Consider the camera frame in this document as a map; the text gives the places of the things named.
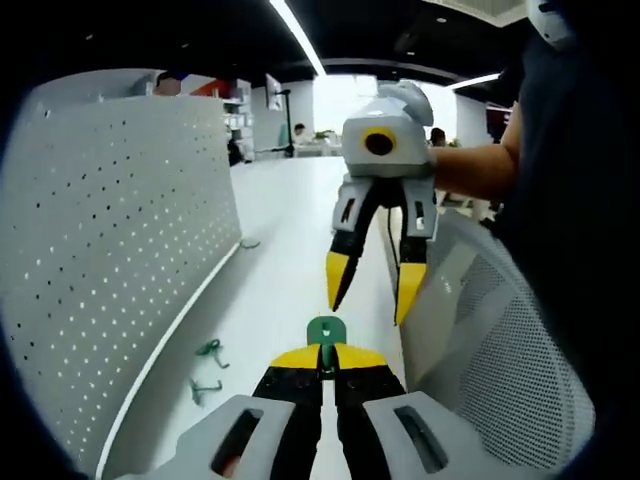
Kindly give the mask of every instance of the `yellow fingertip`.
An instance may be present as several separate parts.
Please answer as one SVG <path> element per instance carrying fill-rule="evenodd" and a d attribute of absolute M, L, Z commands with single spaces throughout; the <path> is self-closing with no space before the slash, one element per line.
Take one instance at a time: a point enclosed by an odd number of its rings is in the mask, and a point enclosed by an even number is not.
<path fill-rule="evenodd" d="M 398 276 L 398 306 L 396 308 L 396 324 L 402 325 L 409 309 L 418 295 L 418 290 L 427 274 L 424 263 L 401 263 Z"/>
<path fill-rule="evenodd" d="M 327 254 L 327 293 L 329 296 L 329 308 L 334 310 L 338 300 L 338 290 L 342 283 L 342 277 L 347 269 L 349 257 L 341 253 L 329 252 Z"/>

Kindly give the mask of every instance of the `monitor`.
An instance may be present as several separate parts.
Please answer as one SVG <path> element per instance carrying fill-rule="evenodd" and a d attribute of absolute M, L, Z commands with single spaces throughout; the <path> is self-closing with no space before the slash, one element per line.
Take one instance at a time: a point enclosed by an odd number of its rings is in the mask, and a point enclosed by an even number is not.
<path fill-rule="evenodd" d="M 282 111 L 282 96 L 279 93 L 282 91 L 282 86 L 275 78 L 267 73 L 267 84 L 265 87 L 267 92 L 267 108 L 269 110 Z"/>

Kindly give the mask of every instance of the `ceiling light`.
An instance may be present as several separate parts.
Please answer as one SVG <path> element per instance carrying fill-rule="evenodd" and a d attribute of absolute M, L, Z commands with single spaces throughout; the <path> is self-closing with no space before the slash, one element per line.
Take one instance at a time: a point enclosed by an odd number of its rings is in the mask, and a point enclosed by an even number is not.
<path fill-rule="evenodd" d="M 478 85 L 479 83 L 492 82 L 497 80 L 500 77 L 499 73 L 493 73 L 491 75 L 485 75 L 484 77 L 472 78 L 470 80 L 465 80 L 464 82 L 454 83 L 453 85 L 448 85 L 445 88 L 449 90 L 457 90 L 458 88 L 470 87 L 471 85 Z"/>
<path fill-rule="evenodd" d="M 316 74 L 319 77 L 326 76 L 327 72 L 325 72 L 322 63 L 320 62 L 320 58 L 313 49 L 313 46 L 311 46 L 311 42 L 304 33 L 304 30 L 302 30 L 300 23 L 289 8 L 289 5 L 287 5 L 285 0 L 269 0 L 269 2 L 271 3 L 271 6 L 275 8 L 276 12 L 278 12 L 278 15 L 280 15 L 282 20 L 284 20 L 284 23 L 287 24 L 287 27 L 289 27 L 293 36 L 296 37 L 296 40 L 302 47 L 302 50 L 304 50 L 304 53 L 311 62 L 311 65 L 313 65 Z"/>

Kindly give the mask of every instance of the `hole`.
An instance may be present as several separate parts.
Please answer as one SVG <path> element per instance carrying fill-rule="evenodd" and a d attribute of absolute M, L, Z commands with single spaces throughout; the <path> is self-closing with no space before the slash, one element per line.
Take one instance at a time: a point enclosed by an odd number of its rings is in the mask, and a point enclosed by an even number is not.
<path fill-rule="evenodd" d="M 344 207 L 344 211 L 342 212 L 342 217 L 340 221 L 342 223 L 349 221 L 349 217 L 351 216 L 351 210 L 353 209 L 353 204 L 355 203 L 355 199 L 350 198 L 347 202 L 347 205 Z"/>
<path fill-rule="evenodd" d="M 259 410 L 245 410 L 238 417 L 227 437 L 220 445 L 213 461 L 211 470 L 218 475 L 229 476 L 229 469 L 242 457 L 247 444 L 255 432 L 262 412 Z"/>
<path fill-rule="evenodd" d="M 425 471 L 432 474 L 443 470 L 449 463 L 447 455 L 417 412 L 411 407 L 402 407 L 396 409 L 395 414 L 411 437 Z"/>
<path fill-rule="evenodd" d="M 416 206 L 416 228 L 424 230 L 424 207 L 422 202 L 415 202 Z"/>

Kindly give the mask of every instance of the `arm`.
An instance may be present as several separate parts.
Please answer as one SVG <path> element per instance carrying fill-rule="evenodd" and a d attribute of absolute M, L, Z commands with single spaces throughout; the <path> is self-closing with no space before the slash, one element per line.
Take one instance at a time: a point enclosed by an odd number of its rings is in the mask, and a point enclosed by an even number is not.
<path fill-rule="evenodd" d="M 499 145 L 434 148 L 436 188 L 485 200 L 501 200 L 513 188 L 520 157 L 522 121 L 513 106 Z"/>

